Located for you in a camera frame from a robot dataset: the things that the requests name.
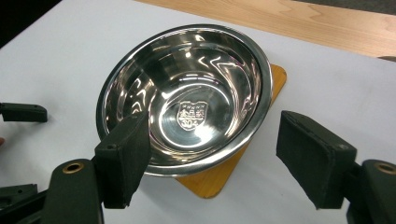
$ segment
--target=stainless steel bowl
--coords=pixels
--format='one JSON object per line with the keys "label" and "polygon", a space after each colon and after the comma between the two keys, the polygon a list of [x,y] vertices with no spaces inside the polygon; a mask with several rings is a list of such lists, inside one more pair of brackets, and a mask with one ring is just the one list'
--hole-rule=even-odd
{"label": "stainless steel bowl", "polygon": [[147,175],[181,176],[225,161],[262,123],[272,97],[267,58],[227,27],[177,27],[129,52],[109,75],[96,111],[105,137],[124,117],[149,112]]}

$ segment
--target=black clamp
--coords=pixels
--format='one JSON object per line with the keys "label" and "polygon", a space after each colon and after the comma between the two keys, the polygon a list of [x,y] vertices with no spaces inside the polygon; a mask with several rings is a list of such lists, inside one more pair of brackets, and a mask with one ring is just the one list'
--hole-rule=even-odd
{"label": "black clamp", "polygon": [[47,109],[41,105],[1,103],[4,121],[47,122]]}
{"label": "black clamp", "polygon": [[282,111],[276,155],[319,208],[350,201],[349,224],[396,223],[396,165],[354,162],[357,149],[311,118]]}

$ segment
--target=emblem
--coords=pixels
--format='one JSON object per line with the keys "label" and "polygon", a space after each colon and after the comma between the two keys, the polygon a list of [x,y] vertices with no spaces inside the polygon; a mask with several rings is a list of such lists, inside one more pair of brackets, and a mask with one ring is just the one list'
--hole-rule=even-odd
{"label": "emblem", "polygon": [[181,102],[177,112],[177,123],[186,131],[194,130],[205,122],[207,107],[208,104],[204,101],[198,101],[197,103]]}

